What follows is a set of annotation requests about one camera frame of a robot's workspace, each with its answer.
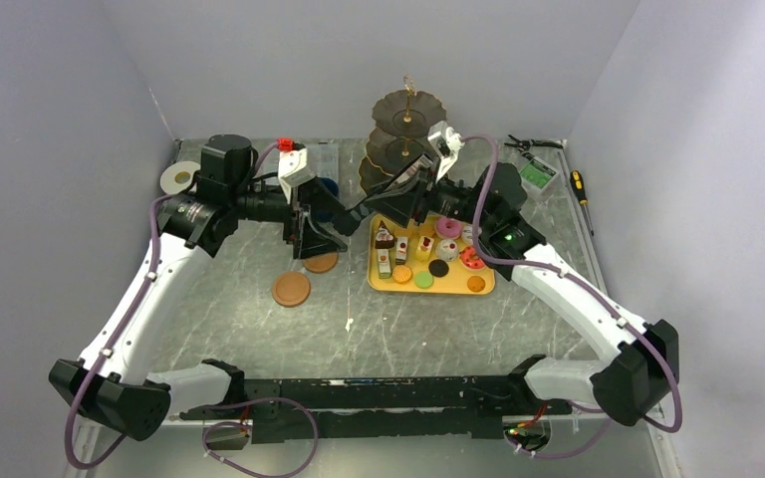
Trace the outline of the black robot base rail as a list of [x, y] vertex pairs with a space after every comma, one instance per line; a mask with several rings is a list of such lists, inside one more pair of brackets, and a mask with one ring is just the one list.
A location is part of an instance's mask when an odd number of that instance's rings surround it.
[[467, 435], [499, 439], [518, 422], [540, 425], [570, 405], [544, 401], [521, 367], [508, 374], [418, 377], [247, 378], [216, 405], [180, 413], [185, 421], [238, 421], [256, 444], [321, 438]]

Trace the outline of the red sprinkled donut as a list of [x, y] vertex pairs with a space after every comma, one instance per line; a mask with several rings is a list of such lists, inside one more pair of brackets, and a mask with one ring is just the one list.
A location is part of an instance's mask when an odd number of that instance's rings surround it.
[[486, 268], [484, 260], [472, 245], [466, 246], [460, 251], [459, 260], [465, 268], [471, 271], [480, 271]]

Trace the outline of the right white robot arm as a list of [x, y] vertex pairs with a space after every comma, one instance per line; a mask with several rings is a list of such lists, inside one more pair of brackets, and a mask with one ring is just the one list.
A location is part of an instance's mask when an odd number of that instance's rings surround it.
[[478, 257], [557, 312], [595, 352], [588, 361], [534, 359], [509, 386], [515, 409], [532, 413], [561, 399], [593, 405], [622, 425], [645, 420], [667, 432], [681, 428], [677, 330], [619, 305], [561, 257], [522, 217], [528, 195], [514, 165], [494, 160], [466, 186], [438, 178], [422, 157], [366, 193], [365, 208], [403, 226], [428, 214], [469, 223]]

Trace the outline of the three-tier black dessert stand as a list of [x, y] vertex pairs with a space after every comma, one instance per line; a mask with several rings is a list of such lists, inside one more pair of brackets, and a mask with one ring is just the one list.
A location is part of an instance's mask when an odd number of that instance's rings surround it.
[[395, 179], [414, 160], [433, 156], [429, 130], [447, 119], [442, 101], [421, 91], [410, 75], [403, 88], [386, 94], [372, 109], [375, 128], [365, 144], [359, 166], [360, 186], [370, 196]]

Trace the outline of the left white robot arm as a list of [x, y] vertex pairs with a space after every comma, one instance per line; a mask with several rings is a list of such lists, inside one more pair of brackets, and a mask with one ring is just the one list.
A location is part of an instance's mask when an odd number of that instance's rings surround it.
[[306, 164], [305, 149], [279, 140], [278, 184], [259, 176], [263, 161], [247, 137], [218, 134], [202, 147], [191, 189], [154, 200], [145, 257], [107, 323], [75, 360], [59, 359], [49, 381], [84, 417], [143, 441], [172, 414], [210, 407], [231, 418], [246, 404], [244, 372], [206, 359], [170, 372], [150, 360], [172, 311], [243, 221], [277, 223], [297, 259], [345, 249], [368, 209], [344, 206]]

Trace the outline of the white chocolate drizzle donut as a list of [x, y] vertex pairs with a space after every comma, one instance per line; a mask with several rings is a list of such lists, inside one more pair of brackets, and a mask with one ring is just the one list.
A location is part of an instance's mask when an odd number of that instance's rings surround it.
[[465, 246], [472, 246], [478, 240], [478, 230], [471, 224], [464, 224], [459, 239]]

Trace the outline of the pink frosted donut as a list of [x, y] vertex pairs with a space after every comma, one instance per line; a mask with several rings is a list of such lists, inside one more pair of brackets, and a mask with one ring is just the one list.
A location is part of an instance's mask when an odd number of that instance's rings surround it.
[[438, 237], [455, 240], [460, 237], [463, 224], [459, 220], [441, 216], [436, 220], [434, 228]]

